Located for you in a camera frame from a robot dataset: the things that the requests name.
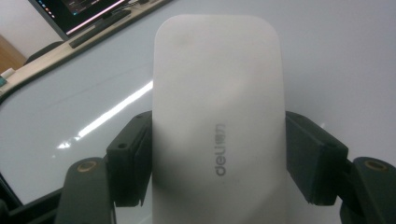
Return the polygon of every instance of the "white power bank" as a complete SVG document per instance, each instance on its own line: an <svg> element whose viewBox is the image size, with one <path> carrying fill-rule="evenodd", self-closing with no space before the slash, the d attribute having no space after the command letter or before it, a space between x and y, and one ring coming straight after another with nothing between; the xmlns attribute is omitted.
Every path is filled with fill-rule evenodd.
<svg viewBox="0 0 396 224"><path fill-rule="evenodd" d="M177 16L157 33L153 223L285 223L279 41L254 17Z"/></svg>

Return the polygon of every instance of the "table surface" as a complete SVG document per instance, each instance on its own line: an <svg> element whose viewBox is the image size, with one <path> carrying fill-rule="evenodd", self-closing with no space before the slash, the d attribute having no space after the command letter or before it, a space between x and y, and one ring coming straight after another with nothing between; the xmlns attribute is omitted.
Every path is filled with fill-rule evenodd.
<svg viewBox="0 0 396 224"><path fill-rule="evenodd" d="M60 188L75 161L104 156L124 125L151 109L150 90L131 98L152 79L157 30L180 14L270 22L281 44L287 110L345 143L351 160L396 164L395 11L390 0L174 0L9 96L0 107L0 170L28 203ZM117 209L118 222L151 223L150 197L142 208ZM340 223L339 202L308 205L290 179L288 198L289 223Z"/></svg>

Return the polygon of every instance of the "screw hole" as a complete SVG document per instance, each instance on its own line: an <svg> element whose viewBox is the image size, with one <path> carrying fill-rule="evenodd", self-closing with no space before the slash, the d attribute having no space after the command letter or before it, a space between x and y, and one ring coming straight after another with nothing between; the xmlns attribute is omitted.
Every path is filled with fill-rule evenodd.
<svg viewBox="0 0 396 224"><path fill-rule="evenodd" d="M89 172L90 170L92 170L95 166L97 165L96 161L84 161L82 164L80 164L77 168L77 170L80 173L85 173L85 172Z"/></svg>
<svg viewBox="0 0 396 224"><path fill-rule="evenodd" d="M388 170L388 167L379 161L365 161L364 164L375 171L381 171L381 172L386 172Z"/></svg>

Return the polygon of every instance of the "monitor bezel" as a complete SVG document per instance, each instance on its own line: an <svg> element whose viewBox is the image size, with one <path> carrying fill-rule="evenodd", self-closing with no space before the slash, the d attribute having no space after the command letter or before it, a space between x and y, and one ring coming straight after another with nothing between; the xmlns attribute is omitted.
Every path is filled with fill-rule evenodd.
<svg viewBox="0 0 396 224"><path fill-rule="evenodd" d="M64 32L62 30L62 28L50 17L50 15L43 9L42 6L40 6L39 3L37 3L36 0L28 0L32 6L35 8L36 11L38 11L38 13L44 18L44 20L51 26L51 28L59 35L59 37L63 40L63 41L67 41L71 38L73 38L74 36L80 34L81 32L83 32L84 30L90 28L94 23L96 23L97 21L101 20L101 18L105 15L101 15L98 18L92 20L91 22L87 23L86 25L84 25L83 27L81 27L79 30L75 31L73 34L67 35L66 32ZM115 8L127 3L129 0L122 0L122 3L117 4L116 6L114 6L112 8L112 10L114 10ZM97 15L99 12L94 11L91 12L92 16Z"/></svg>

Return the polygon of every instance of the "computer monitor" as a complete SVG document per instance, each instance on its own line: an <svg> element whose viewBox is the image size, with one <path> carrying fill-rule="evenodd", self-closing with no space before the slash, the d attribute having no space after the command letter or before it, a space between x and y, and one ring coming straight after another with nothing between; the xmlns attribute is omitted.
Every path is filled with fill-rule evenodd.
<svg viewBox="0 0 396 224"><path fill-rule="evenodd" d="M29 0L63 40L80 33L128 0Z"/></svg>

